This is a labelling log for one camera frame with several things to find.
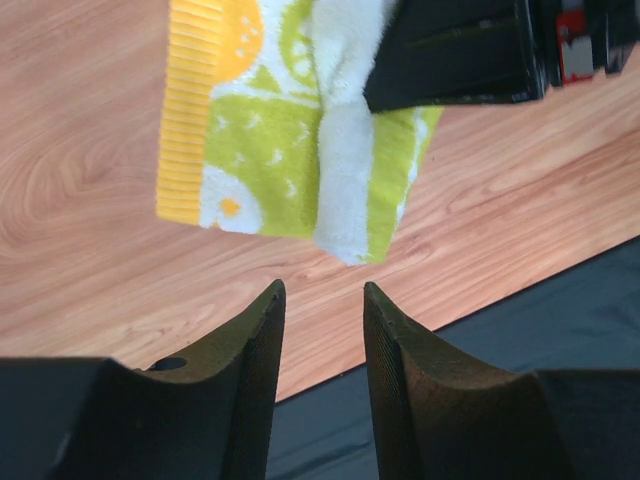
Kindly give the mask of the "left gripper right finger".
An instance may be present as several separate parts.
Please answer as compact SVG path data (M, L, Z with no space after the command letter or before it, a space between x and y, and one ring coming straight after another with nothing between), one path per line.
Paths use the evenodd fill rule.
M363 335L380 478L576 478L535 375L454 347L373 282Z

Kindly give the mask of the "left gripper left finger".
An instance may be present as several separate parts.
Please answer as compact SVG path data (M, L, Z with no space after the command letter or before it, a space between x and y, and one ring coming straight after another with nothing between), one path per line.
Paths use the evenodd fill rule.
M285 310L276 280L147 370L104 362L51 478L264 478Z

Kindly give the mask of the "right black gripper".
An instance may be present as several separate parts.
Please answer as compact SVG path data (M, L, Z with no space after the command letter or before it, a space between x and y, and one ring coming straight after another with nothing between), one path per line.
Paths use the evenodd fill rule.
M514 104L620 74L639 43L639 2L402 1L364 94L374 113Z

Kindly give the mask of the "white yellow patterned towel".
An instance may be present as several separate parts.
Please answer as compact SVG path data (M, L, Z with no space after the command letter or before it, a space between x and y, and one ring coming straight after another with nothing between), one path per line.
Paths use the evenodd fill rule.
M441 111L364 97L392 1L174 1L156 213L379 264Z

